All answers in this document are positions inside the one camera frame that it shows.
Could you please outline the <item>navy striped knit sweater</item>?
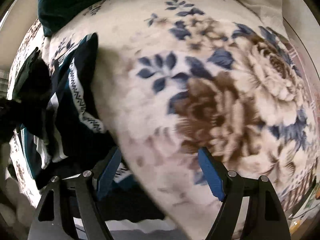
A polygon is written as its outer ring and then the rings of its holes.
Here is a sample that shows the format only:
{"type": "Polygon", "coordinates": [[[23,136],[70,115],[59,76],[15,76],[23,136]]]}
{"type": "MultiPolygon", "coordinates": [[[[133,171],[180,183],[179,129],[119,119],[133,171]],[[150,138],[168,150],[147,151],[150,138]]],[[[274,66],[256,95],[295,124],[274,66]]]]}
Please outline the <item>navy striped knit sweater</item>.
{"type": "Polygon", "coordinates": [[[42,189],[53,176],[67,178],[92,170],[97,176],[96,194],[105,220],[163,220],[164,214],[134,180],[98,117],[91,90],[97,51],[98,36],[89,34],[62,61],[56,61],[51,76],[32,82],[37,92],[45,91],[47,84],[51,89],[42,112],[49,160],[44,164],[39,161],[38,121],[25,124],[19,135],[31,175],[37,188],[42,189]]]}

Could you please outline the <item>black folded garment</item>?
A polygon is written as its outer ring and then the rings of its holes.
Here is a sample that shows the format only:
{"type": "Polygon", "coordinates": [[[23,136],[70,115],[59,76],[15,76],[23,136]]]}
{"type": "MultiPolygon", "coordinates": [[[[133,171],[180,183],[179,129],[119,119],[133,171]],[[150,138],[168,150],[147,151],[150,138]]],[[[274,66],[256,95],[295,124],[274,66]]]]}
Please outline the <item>black folded garment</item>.
{"type": "Polygon", "coordinates": [[[9,142],[14,130],[21,126],[39,138],[44,137],[52,81],[40,53],[35,48],[25,60],[16,77],[12,99],[1,98],[1,144],[9,142]]]}

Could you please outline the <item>floral fleece blanket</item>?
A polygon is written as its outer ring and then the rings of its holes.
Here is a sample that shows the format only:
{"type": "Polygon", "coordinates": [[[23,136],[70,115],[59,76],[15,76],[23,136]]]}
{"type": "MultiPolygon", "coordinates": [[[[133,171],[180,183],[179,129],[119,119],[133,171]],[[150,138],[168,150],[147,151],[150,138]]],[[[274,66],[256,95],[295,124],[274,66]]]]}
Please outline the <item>floral fleece blanket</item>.
{"type": "MultiPolygon", "coordinates": [[[[267,176],[287,224],[318,174],[318,124],[288,37],[263,25],[238,0],[101,0],[51,37],[38,16],[9,73],[7,99],[38,48],[50,76],[56,61],[89,34],[98,51],[94,104],[124,164],[163,220],[105,220],[112,239],[207,239],[222,203],[197,154],[245,178],[267,176]]],[[[10,199],[27,228],[38,189],[20,140],[10,140],[17,180],[10,199]]]]}

